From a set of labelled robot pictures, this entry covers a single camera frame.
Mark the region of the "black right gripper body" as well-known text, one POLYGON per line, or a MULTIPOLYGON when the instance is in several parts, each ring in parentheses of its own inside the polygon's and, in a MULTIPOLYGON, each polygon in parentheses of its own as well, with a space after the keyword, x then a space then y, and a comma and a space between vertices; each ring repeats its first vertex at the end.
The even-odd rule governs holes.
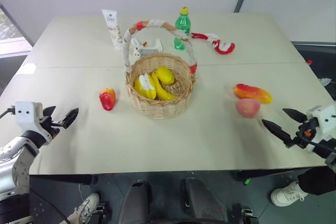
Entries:
POLYGON ((319 126, 317 118, 307 119, 307 117, 301 117, 295 119, 295 121, 301 123, 296 132, 294 139, 289 138, 284 141, 284 144, 290 148, 294 145, 297 145, 301 148, 307 148, 307 146, 313 145, 314 147, 318 146, 318 143, 313 142, 312 140, 316 136, 316 128, 319 126))

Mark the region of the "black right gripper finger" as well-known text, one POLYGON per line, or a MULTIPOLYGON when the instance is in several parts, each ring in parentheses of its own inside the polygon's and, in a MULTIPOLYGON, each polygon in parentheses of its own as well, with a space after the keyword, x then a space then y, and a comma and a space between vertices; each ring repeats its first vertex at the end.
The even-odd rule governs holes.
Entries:
POLYGON ((295 109, 283 108, 283 111, 293 120, 299 123, 304 123, 307 120, 307 116, 295 109))
POLYGON ((279 125, 265 119, 262 119, 262 123, 271 134, 278 137, 284 143, 291 141, 290 135, 283 131, 279 125))

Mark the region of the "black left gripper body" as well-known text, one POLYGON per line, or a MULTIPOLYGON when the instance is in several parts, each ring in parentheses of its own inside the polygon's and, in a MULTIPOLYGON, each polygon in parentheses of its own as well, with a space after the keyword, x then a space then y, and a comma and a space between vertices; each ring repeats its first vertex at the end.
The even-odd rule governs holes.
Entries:
POLYGON ((55 138, 60 132, 60 128, 64 127, 63 121, 53 121, 51 116, 44 116, 39 120, 40 126, 48 132, 51 138, 55 138))

